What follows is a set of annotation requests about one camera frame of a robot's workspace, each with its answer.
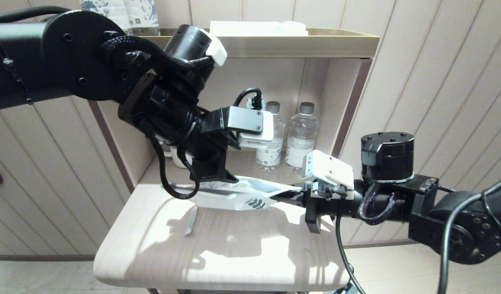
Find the striped wall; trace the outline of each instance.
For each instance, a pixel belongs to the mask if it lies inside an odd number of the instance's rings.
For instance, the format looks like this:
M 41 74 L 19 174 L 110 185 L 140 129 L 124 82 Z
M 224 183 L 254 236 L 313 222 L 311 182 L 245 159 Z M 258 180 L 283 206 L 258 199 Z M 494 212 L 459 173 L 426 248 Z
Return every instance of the striped wall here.
M 295 20 L 381 36 L 340 158 L 358 172 L 359 138 L 397 130 L 416 136 L 417 173 L 469 190 L 501 177 L 501 0 L 155 2 L 167 28 Z M 0 12 L 39 5 L 79 6 L 0 0 Z M 0 255 L 94 254 L 129 197 L 91 108 L 75 97 L 0 111 L 0 174 Z M 342 221 L 348 243 L 406 231 Z

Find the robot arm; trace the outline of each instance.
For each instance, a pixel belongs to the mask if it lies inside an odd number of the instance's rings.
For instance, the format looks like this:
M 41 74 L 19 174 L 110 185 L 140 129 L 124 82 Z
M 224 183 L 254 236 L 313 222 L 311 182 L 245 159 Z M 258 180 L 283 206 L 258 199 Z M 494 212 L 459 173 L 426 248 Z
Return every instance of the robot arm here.
M 125 36 L 97 13 L 43 12 L 60 14 L 45 22 L 0 23 L 0 109 L 67 95 L 114 100 L 120 119 L 144 132 L 158 155 L 163 154 L 159 141 L 177 147 L 197 188 L 206 181 L 237 182 L 225 169 L 228 147 L 240 149 L 245 139 L 263 139 L 264 119 L 272 115 L 261 111 L 258 89 L 239 97 L 256 93 L 254 109 L 207 111 L 197 106 L 211 72 L 226 60 L 216 37 L 182 25 L 161 50 L 146 39 Z M 13 21 L 32 16 L 29 9 L 4 13 L 0 22 L 9 15 Z M 192 165 L 185 153 L 192 156 Z M 171 188 L 165 162 L 160 164 L 167 192 L 179 199 L 194 196 L 197 188 L 190 194 Z
M 414 137 L 387 132 L 362 139 L 362 180 L 353 181 L 351 167 L 313 151 L 305 158 L 299 193 L 275 199 L 305 207 L 305 222 L 320 232 L 322 215 L 359 218 L 369 225 L 383 221 L 409 222 L 409 238 L 441 253 L 442 236 L 450 214 L 475 192 L 451 192 L 435 204 L 439 179 L 413 173 Z M 501 188 L 463 209 L 450 232 L 450 260 L 478 264 L 501 251 Z

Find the bottle label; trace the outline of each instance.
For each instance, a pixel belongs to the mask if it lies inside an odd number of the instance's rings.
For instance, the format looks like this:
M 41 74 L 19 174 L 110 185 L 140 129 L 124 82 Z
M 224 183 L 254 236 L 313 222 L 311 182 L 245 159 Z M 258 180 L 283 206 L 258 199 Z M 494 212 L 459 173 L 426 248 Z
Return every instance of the bottle label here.
M 80 4 L 83 11 L 99 13 L 115 22 L 122 30 L 131 28 L 123 0 L 80 0 Z
M 314 141 L 289 137 L 286 146 L 285 162 L 294 167 L 302 167 L 303 158 L 312 150 L 314 150 Z
M 256 161 L 265 166 L 278 165 L 282 156 L 282 145 L 282 139 L 273 139 L 270 147 L 256 150 Z
M 125 0 L 129 24 L 133 28 L 158 27 L 158 15 L 154 0 Z

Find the plastic packaging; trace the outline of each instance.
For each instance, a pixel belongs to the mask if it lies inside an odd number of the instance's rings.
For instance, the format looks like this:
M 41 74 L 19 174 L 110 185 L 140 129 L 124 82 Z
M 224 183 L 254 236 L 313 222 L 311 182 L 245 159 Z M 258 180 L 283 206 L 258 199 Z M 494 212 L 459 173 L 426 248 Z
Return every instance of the plastic packaging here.
M 314 104 L 303 102 L 300 105 L 300 113 L 290 119 L 285 156 L 285 166 L 290 171 L 299 173 L 303 158 L 314 150 L 320 123 L 313 113 Z
M 83 11 L 99 13 L 115 22 L 128 36 L 132 36 L 129 17 L 123 0 L 80 0 Z
M 159 36 L 159 23 L 154 0 L 123 0 L 129 25 L 135 36 Z
M 265 149 L 256 150 L 256 162 L 265 172 L 278 169 L 282 158 L 282 147 L 285 134 L 285 122 L 280 117 L 280 104 L 276 101 L 267 102 L 266 110 L 273 114 L 274 139 Z
M 299 192 L 301 187 L 269 182 L 267 180 L 236 176 L 239 182 L 231 184 L 224 182 L 200 183 L 198 193 L 190 199 L 199 207 L 227 209 L 227 210 L 254 210 L 265 209 L 278 201 L 272 196 L 287 191 Z M 171 184 L 180 192 L 191 192 L 194 185 Z

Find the metal bracket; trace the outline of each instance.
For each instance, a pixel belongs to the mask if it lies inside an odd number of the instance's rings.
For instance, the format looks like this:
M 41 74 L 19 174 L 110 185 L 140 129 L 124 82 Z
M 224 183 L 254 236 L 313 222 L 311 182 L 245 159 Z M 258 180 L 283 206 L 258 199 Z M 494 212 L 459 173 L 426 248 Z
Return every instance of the metal bracket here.
M 22 88 L 22 95 L 27 101 L 28 104 L 32 104 L 32 99 L 29 95 L 29 91 L 27 90 L 27 87 L 23 83 L 23 80 L 21 79 L 20 75 L 18 74 L 18 70 L 16 68 L 14 60 L 12 60 L 9 55 L 7 55 L 7 52 L 5 51 L 4 45 L 0 42 L 0 58 L 2 58 L 2 63 L 5 67 L 5 69 L 11 74 L 13 79 L 20 84 L 20 87 Z
M 259 134 L 263 130 L 263 113 L 260 110 L 236 106 L 219 108 L 205 116 L 200 134 L 223 130 Z

